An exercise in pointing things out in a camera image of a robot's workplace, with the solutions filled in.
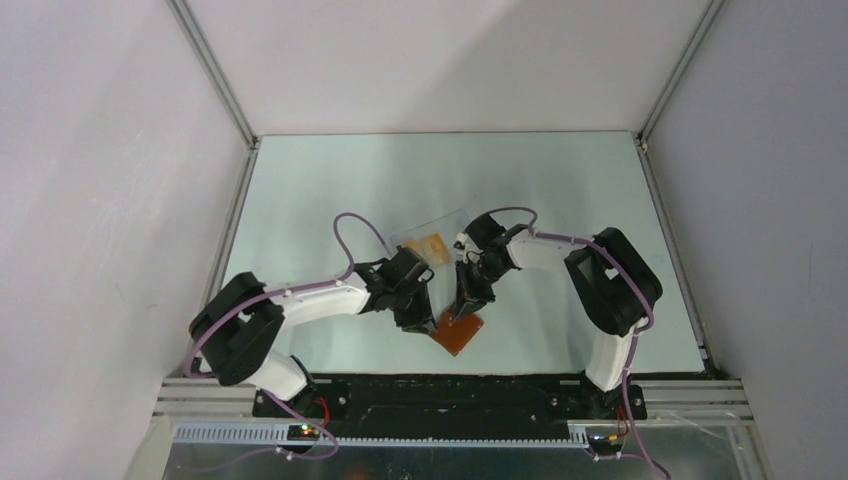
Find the black mounting plate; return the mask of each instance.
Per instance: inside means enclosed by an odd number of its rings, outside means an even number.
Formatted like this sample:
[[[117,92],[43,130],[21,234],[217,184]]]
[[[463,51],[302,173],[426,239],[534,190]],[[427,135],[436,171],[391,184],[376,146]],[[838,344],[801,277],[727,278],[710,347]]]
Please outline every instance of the black mounting plate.
[[[567,439],[568,420],[615,420],[618,402],[587,404],[580,376],[315,375],[315,397],[337,436],[447,440]],[[634,418],[647,418],[642,389],[628,390]],[[257,399],[263,396],[257,393]],[[322,418],[323,407],[304,412]],[[255,417],[288,418],[274,402],[254,401]]]

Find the white enclosure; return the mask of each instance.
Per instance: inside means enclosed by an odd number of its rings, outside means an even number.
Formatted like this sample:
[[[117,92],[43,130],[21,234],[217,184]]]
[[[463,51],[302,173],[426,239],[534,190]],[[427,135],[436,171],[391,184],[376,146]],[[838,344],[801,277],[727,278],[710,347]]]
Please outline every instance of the white enclosure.
[[[707,0],[191,2],[259,135],[642,127]]]
[[[688,425],[746,480],[842,471],[844,1],[11,0],[0,12],[0,477],[161,477],[167,422],[147,442],[158,451],[128,466],[221,280],[337,272],[343,210],[392,235],[506,204],[539,209],[553,231],[618,226],[660,276],[636,370],[676,377],[645,387],[659,396],[646,426]],[[357,259],[376,254],[364,228],[344,229]],[[379,315],[293,329],[275,348],[316,371],[579,370],[575,295],[532,298],[568,287],[505,277],[472,357],[437,357]],[[528,311],[567,319],[510,323]],[[369,351],[374,337],[385,346]],[[662,384],[705,366],[692,380],[713,382],[703,398]],[[233,418],[250,420],[253,393],[237,391],[247,410]],[[725,423],[669,420],[704,411]],[[757,463],[753,414],[773,473]],[[708,472],[681,450],[667,449],[678,472]],[[632,478],[650,474],[635,465]]]

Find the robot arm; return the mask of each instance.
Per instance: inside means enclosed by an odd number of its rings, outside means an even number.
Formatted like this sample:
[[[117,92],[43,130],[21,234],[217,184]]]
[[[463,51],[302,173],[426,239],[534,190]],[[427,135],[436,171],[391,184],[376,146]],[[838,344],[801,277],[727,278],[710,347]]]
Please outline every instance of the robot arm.
[[[608,228],[594,242],[624,267],[653,307],[662,287],[624,235]],[[569,237],[534,235],[526,225],[506,230],[488,214],[471,222],[454,247],[464,253],[456,262],[455,318],[494,302],[492,285],[509,270],[560,271],[565,264],[598,327],[586,377],[601,393],[620,384],[634,331],[646,312],[620,276],[607,275],[611,265],[601,255]],[[432,275],[427,262],[408,248],[399,248],[391,259],[355,264],[338,280],[268,292],[246,272],[227,283],[189,332],[221,385],[250,383],[298,408],[308,402],[312,379],[297,358],[271,349],[281,330],[332,315],[388,309],[403,331],[431,333],[435,321],[427,282]],[[235,309],[239,317],[226,321]]]
[[[344,279],[268,293],[252,273],[241,273],[200,312],[189,332],[200,341],[242,302],[265,297],[219,327],[200,351],[221,385],[250,383],[281,400],[298,403],[295,397],[308,392],[312,379],[297,358],[271,349],[281,330],[332,315],[389,309],[402,330],[429,333],[435,329],[427,292],[432,275],[427,262],[408,248],[398,249],[390,260],[356,264]]]
[[[594,242],[624,268],[653,308],[662,286],[624,234],[607,228]],[[561,271],[565,264],[583,308],[598,328],[585,375],[601,392],[621,383],[633,334],[644,326],[646,312],[620,275],[607,275],[612,265],[597,251],[570,237],[534,235],[526,225],[507,230],[488,214],[471,222],[454,247],[464,252],[464,261],[456,265],[455,318],[493,302],[492,284],[509,270]]]

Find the white wall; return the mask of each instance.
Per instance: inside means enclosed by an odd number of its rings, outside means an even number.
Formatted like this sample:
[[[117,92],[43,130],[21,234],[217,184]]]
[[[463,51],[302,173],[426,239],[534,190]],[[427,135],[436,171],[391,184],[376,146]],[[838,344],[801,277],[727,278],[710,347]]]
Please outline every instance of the white wall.
[[[0,477],[120,478],[244,147],[166,2],[0,6]]]
[[[780,479],[844,478],[848,10],[728,2],[649,154]]]
[[[190,3],[279,134],[637,130],[707,1]]]

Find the cable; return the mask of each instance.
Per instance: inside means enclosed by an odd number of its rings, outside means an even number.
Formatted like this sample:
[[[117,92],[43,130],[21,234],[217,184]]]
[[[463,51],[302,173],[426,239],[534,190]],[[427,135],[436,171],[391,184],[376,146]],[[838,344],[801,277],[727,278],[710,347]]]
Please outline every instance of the cable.
[[[619,416],[618,417],[619,418],[618,435],[621,436],[621,437],[626,437],[627,434],[630,433],[630,422],[627,421],[627,414],[624,413],[624,408],[619,406],[618,410],[616,411],[616,415]],[[621,433],[621,422],[622,421],[624,422],[624,427],[625,427],[624,433]]]
[[[194,358],[197,357],[197,353],[200,352],[201,347],[203,347],[203,345],[205,345],[206,342],[208,342],[209,339],[212,338],[212,335],[215,335],[215,332],[220,330],[221,327],[223,327],[224,324],[226,324],[228,321],[237,317],[238,314],[241,313],[244,309],[246,309],[246,308],[248,308],[252,305],[255,305],[255,304],[257,304],[257,303],[259,303],[263,300],[268,300],[269,298],[273,298],[273,297],[283,295],[286,292],[292,292],[293,293],[293,292],[300,292],[300,291],[303,291],[303,290],[310,290],[310,289],[313,289],[313,288],[329,287],[329,286],[335,285],[335,283],[338,280],[346,280],[348,277],[350,277],[353,274],[353,267],[354,267],[355,262],[353,260],[353,254],[350,252],[350,248],[348,248],[347,244],[345,243],[344,239],[341,236],[341,233],[339,233],[339,220],[341,220],[344,217],[353,217],[353,218],[361,221],[365,225],[367,225],[368,228],[370,228],[371,231],[374,232],[374,235],[380,241],[380,244],[383,245],[383,248],[386,249],[386,252],[389,254],[389,256],[391,256],[392,252],[391,252],[391,249],[389,248],[389,245],[386,243],[386,240],[383,238],[383,236],[377,230],[377,227],[375,227],[373,223],[369,222],[368,219],[366,219],[362,215],[359,215],[359,214],[353,213],[353,212],[342,212],[342,213],[336,215],[336,218],[333,219],[333,234],[336,236],[336,241],[339,242],[339,246],[342,247],[342,250],[344,250],[344,253],[345,253],[345,255],[347,256],[347,259],[348,259],[348,266],[345,269],[345,271],[341,275],[339,275],[338,277],[333,278],[331,280],[324,280],[324,281],[321,281],[321,282],[307,283],[307,284],[304,284],[304,285],[282,287],[282,288],[279,288],[277,290],[272,290],[270,292],[266,292],[266,293],[263,293],[261,295],[257,295],[253,298],[250,298],[250,299],[245,300],[244,302],[240,303],[238,306],[236,306],[235,308],[233,308],[232,310],[230,310],[229,312],[224,314],[223,317],[219,318],[218,321],[213,323],[212,326],[210,326],[209,329],[206,330],[206,332],[204,332],[203,335],[201,335],[200,338],[197,339],[197,342],[195,342],[194,345],[192,345],[192,347],[188,351],[188,354],[186,355],[185,360],[183,361],[183,374],[186,377],[189,377],[189,378],[211,378],[211,377],[214,376],[214,374],[211,374],[211,373],[205,373],[205,374],[204,373],[193,373],[191,371],[191,363],[194,361]]]
[[[618,407],[615,410],[615,428],[618,436],[622,436],[621,433],[621,417],[624,416],[624,412],[621,410],[621,407]]]
[[[285,411],[286,411],[286,413],[288,413],[289,415],[291,415],[291,416],[292,416],[292,418],[294,418],[294,419],[296,419],[296,420],[299,420],[299,421],[301,421],[301,422],[303,422],[303,423],[305,423],[305,424],[308,424],[308,425],[311,425],[311,426],[315,427],[315,428],[316,428],[319,432],[321,432],[321,435],[323,435],[323,436],[324,436],[324,437],[326,437],[328,440],[330,440],[330,442],[332,442],[332,443],[333,443],[333,449],[332,449],[332,450],[330,450],[330,451],[329,451],[329,452],[327,452],[327,453],[322,453],[322,454],[319,454],[319,455],[306,455],[306,454],[302,454],[302,453],[288,452],[288,453],[286,454],[286,456],[287,456],[288,458],[299,458],[299,459],[301,459],[301,460],[324,460],[325,458],[330,458],[330,457],[332,457],[333,455],[335,455],[335,454],[336,454],[336,452],[338,452],[338,451],[339,451],[339,441],[336,439],[335,435],[333,435],[332,433],[330,433],[330,431],[329,431],[329,430],[327,430],[326,428],[324,428],[322,425],[318,425],[317,423],[313,422],[312,420],[309,420],[308,418],[304,417],[303,415],[301,415],[301,414],[297,413],[297,412],[295,411],[295,409],[293,409],[293,408],[291,408],[290,406],[286,405],[286,402],[284,402],[284,401],[280,400],[279,398],[277,398],[277,396],[276,396],[276,395],[274,395],[273,393],[271,393],[271,392],[269,392],[269,391],[267,391],[267,390],[263,390],[263,391],[265,392],[265,394],[266,394],[266,395],[268,395],[268,398],[270,398],[271,400],[273,400],[273,401],[274,401],[274,403],[276,403],[276,404],[277,404],[280,408],[282,408],[283,410],[285,410]]]
[[[257,448],[255,450],[251,450],[249,452],[245,452],[245,453],[239,455],[238,457],[236,457],[232,460],[226,461],[226,462],[224,462],[220,465],[215,465],[215,466],[212,466],[212,467],[183,468],[182,466],[179,466],[179,465],[177,467],[180,468],[181,470],[189,472],[189,473],[212,473],[212,472],[217,472],[219,470],[224,470],[226,468],[229,468],[229,467],[235,465],[238,462],[241,462],[242,460],[245,460],[245,459],[250,458],[254,455],[259,455],[259,454],[263,454],[263,453],[277,453],[277,454],[285,453],[286,458],[288,460],[291,460],[292,458],[299,458],[301,460],[324,460],[324,459],[332,457],[333,455],[336,454],[336,452],[339,451],[339,441],[338,441],[338,439],[336,439],[336,437],[332,433],[330,433],[326,428],[324,428],[325,425],[326,425],[326,422],[329,422],[330,413],[329,413],[329,410],[327,409],[327,403],[323,398],[319,397],[322,404],[324,405],[324,420],[325,420],[325,423],[324,423],[324,425],[319,425],[319,424],[313,422],[312,420],[309,420],[308,418],[297,413],[293,408],[286,405],[285,402],[283,402],[282,400],[277,398],[277,396],[274,395],[273,393],[271,393],[267,390],[263,390],[262,392],[268,398],[273,400],[274,403],[279,405],[280,408],[285,410],[286,413],[291,415],[292,418],[294,418],[295,420],[298,420],[299,422],[302,422],[302,423],[305,423],[305,424],[308,424],[308,425],[315,427],[315,429],[317,429],[319,432],[321,432],[321,435],[323,435],[325,438],[330,440],[330,442],[332,442],[333,449],[330,450],[327,453],[322,453],[322,454],[319,454],[319,455],[307,455],[307,454],[303,454],[303,453],[295,453],[295,452],[292,452],[291,450],[286,450],[283,447],[263,447],[263,448]]]
[[[536,210],[533,210],[532,208],[528,208],[528,207],[501,207],[501,208],[496,208],[494,210],[489,210],[488,212],[483,213],[483,215],[491,215],[493,213],[511,212],[511,211],[527,212],[527,213],[532,214],[533,218],[527,224],[527,231],[530,232],[530,235],[536,234],[536,230],[533,228],[533,225],[536,224],[536,219],[539,218],[539,214],[536,213]]]
[[[639,303],[642,304],[642,308],[645,311],[645,316],[648,317],[648,322],[644,326],[642,326],[641,328],[636,327],[633,330],[633,336],[632,336],[631,341],[630,341],[630,350],[627,352],[627,359],[624,362],[624,368],[622,369],[622,372],[621,372],[621,391],[622,391],[622,396],[623,396],[623,400],[624,400],[624,410],[627,413],[627,419],[630,421],[630,424],[633,426],[632,431],[633,431],[633,436],[636,438],[636,443],[639,445],[639,449],[642,451],[642,456],[641,457],[636,456],[636,457],[642,458],[643,460],[645,460],[645,462],[648,463],[648,465],[651,467],[652,470],[654,470],[655,473],[657,473],[658,475],[662,476],[665,479],[670,480],[671,475],[668,473],[668,470],[666,470],[662,465],[660,465],[659,463],[657,463],[656,461],[654,461],[651,458],[650,454],[648,454],[648,449],[645,448],[645,444],[644,444],[644,442],[642,442],[642,438],[639,435],[639,431],[636,428],[636,421],[633,418],[633,410],[630,408],[630,398],[629,398],[629,395],[628,395],[628,392],[627,392],[628,387],[630,386],[630,365],[633,363],[633,358],[636,354],[636,345],[639,343],[639,334],[641,334],[642,332],[644,332],[644,331],[646,331],[646,330],[648,330],[648,329],[650,329],[651,327],[654,326],[654,311],[651,308],[651,305],[648,302],[648,299],[645,298],[645,295],[642,293],[641,290],[639,290],[639,287],[636,285],[636,282],[634,282],[633,279],[630,277],[630,275],[624,270],[624,267],[622,267],[621,264],[618,263],[618,261],[615,258],[613,258],[613,256],[610,255],[610,253],[607,252],[607,250],[604,247],[598,245],[597,243],[593,242],[592,240],[585,239],[585,238],[572,237],[572,236],[569,236],[569,235],[559,235],[559,234],[555,234],[555,233],[534,232],[532,230],[531,225],[533,223],[535,223],[535,221],[539,217],[539,215],[536,213],[535,210],[533,210],[531,208],[504,207],[504,208],[500,208],[500,209],[491,210],[491,212],[499,212],[499,211],[504,211],[504,210],[522,210],[522,211],[532,213],[533,219],[531,220],[530,224],[528,224],[527,230],[530,232],[531,235],[533,235],[536,238],[542,238],[542,239],[548,239],[548,240],[559,240],[559,241],[564,241],[564,242],[568,242],[568,243],[572,243],[572,244],[576,243],[576,244],[579,244],[579,245],[585,245],[585,246],[595,250],[596,252],[598,252],[602,257],[604,257],[604,259],[607,262],[609,262],[610,265],[612,265],[613,268],[615,268],[615,270],[618,272],[618,275],[624,280],[624,282],[627,284],[627,286],[630,287],[630,290],[633,291],[634,295],[636,295],[636,298],[639,300]]]
[[[326,427],[327,424],[330,423],[330,407],[327,406],[327,401],[324,400],[324,397],[318,397],[313,403],[317,403],[324,407],[324,423],[322,423],[321,426]]]
[[[209,329],[206,330],[206,332],[204,332],[203,335],[201,335],[200,338],[197,339],[197,341],[194,343],[194,345],[192,345],[192,347],[188,351],[188,354],[186,355],[185,360],[183,361],[183,374],[186,377],[189,377],[189,378],[211,378],[211,377],[214,377],[214,373],[211,373],[211,372],[209,372],[209,373],[194,373],[194,372],[192,372],[191,364],[194,361],[194,359],[197,357],[198,352],[200,352],[201,347],[203,347],[203,345],[206,344],[207,341],[209,341],[209,339],[212,337],[212,335],[214,335],[215,332],[220,330],[221,327],[224,326],[224,324],[226,324],[228,321],[237,317],[238,314],[241,313],[244,309],[246,309],[246,308],[248,308],[252,305],[255,305],[255,304],[257,304],[257,303],[259,303],[263,300],[267,300],[267,299],[282,295],[282,294],[286,293],[287,291],[288,292],[299,292],[299,291],[309,290],[309,289],[313,289],[313,288],[331,286],[331,285],[335,285],[336,281],[338,281],[338,280],[346,280],[348,277],[350,277],[353,274],[353,268],[354,268],[355,261],[353,259],[353,254],[351,253],[350,248],[347,246],[344,239],[342,238],[341,233],[339,232],[339,220],[341,220],[344,217],[355,218],[355,219],[361,221],[362,223],[364,223],[366,226],[368,226],[368,228],[370,228],[371,231],[374,232],[374,235],[380,241],[380,244],[386,250],[386,253],[388,253],[389,256],[391,256],[392,251],[389,248],[389,245],[386,243],[386,240],[380,234],[379,230],[377,230],[377,227],[375,227],[373,223],[368,221],[368,219],[366,219],[362,215],[359,215],[359,214],[353,213],[353,212],[342,212],[342,213],[336,215],[336,218],[333,219],[333,234],[335,235],[336,241],[339,243],[339,246],[342,247],[342,250],[344,251],[345,256],[347,256],[347,259],[348,259],[348,266],[345,269],[345,271],[342,272],[338,277],[336,277],[332,280],[325,280],[325,281],[321,281],[321,282],[307,283],[307,284],[304,284],[304,285],[295,285],[295,286],[290,286],[290,287],[283,287],[283,288],[279,288],[277,290],[272,290],[270,292],[263,293],[261,295],[257,295],[253,298],[250,298],[250,299],[240,303],[235,308],[233,308],[232,310],[230,310],[229,312],[224,314],[224,316],[222,316],[220,319],[218,319],[215,323],[213,323],[209,327]],[[329,412],[329,409],[327,407],[326,401],[321,399],[323,401],[322,404],[323,404],[323,407],[324,407],[324,424],[323,425],[316,425],[312,421],[307,420],[306,418],[304,418],[303,416],[298,414],[296,411],[294,411],[294,409],[292,409],[291,407],[286,405],[285,402],[283,402],[282,400],[277,398],[276,395],[274,395],[274,394],[272,394],[271,392],[268,392],[268,391],[265,391],[265,394],[268,396],[268,398],[273,400],[277,405],[279,405],[283,410],[285,410],[292,417],[302,421],[303,423],[306,423],[306,424],[309,424],[309,425],[316,427],[316,429],[319,432],[321,432],[322,435],[324,435],[326,438],[330,439],[330,441],[333,443],[332,451],[330,451],[329,453],[321,454],[321,455],[303,455],[303,454],[284,450],[282,447],[265,447],[265,448],[258,448],[258,449],[246,452],[243,455],[240,455],[240,456],[236,457],[235,459],[230,460],[228,462],[225,462],[221,465],[216,465],[214,467],[208,467],[208,468],[200,468],[200,469],[185,469],[185,471],[192,472],[192,473],[210,473],[210,472],[214,472],[214,471],[218,471],[218,470],[228,468],[228,467],[230,467],[230,466],[232,466],[232,465],[234,465],[234,464],[236,464],[236,463],[238,463],[238,462],[240,462],[244,459],[250,458],[254,455],[259,455],[259,454],[263,454],[263,453],[271,453],[271,452],[275,452],[275,453],[286,452],[287,458],[289,458],[289,459],[300,458],[300,459],[303,459],[303,460],[322,460],[322,459],[325,459],[325,458],[329,458],[329,457],[335,455],[336,452],[338,452],[338,450],[339,450],[338,440],[336,440],[336,437],[333,436],[332,433],[330,433],[327,429],[324,428],[327,425],[327,423],[329,423],[329,421],[330,421],[330,412]]]
[[[635,453],[620,453],[618,455],[598,455],[594,450],[592,450],[592,447],[583,450],[583,452],[586,453],[586,455],[592,457],[596,462],[599,460],[621,460],[622,458],[636,458],[639,460],[644,460],[644,458],[639,455],[636,455]],[[660,468],[662,468],[663,472],[668,473],[668,471],[666,471],[666,469],[662,466],[660,466]]]

